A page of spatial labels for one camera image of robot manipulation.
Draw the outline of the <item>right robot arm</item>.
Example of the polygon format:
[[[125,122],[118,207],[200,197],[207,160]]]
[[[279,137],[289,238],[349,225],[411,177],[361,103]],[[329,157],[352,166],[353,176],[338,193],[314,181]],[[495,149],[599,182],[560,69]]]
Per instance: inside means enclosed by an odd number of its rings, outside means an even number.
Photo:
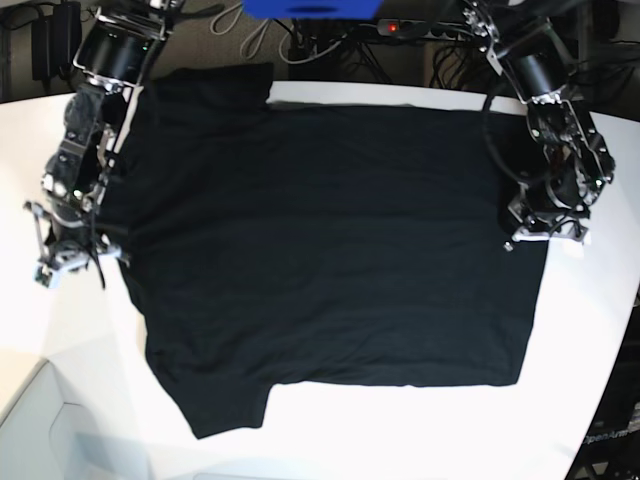
[[[116,163],[131,95],[148,77],[183,9],[180,1],[103,1],[74,58],[84,76],[64,112],[64,136],[45,166],[43,208],[26,203],[39,237],[36,279],[52,286],[56,276],[121,250],[102,240],[97,216]]]

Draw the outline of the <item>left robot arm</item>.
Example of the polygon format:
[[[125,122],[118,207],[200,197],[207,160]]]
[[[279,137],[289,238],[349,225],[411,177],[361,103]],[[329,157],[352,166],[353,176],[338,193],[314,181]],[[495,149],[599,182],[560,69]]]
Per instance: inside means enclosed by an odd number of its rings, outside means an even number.
[[[519,186],[507,206],[512,242],[583,242],[590,208],[614,179],[615,161],[571,80],[569,55],[551,23],[576,5],[467,1],[462,8],[499,77],[483,103],[482,133],[494,164]],[[525,106],[529,134],[546,159],[537,173],[509,166],[491,136],[491,106],[506,85]]]

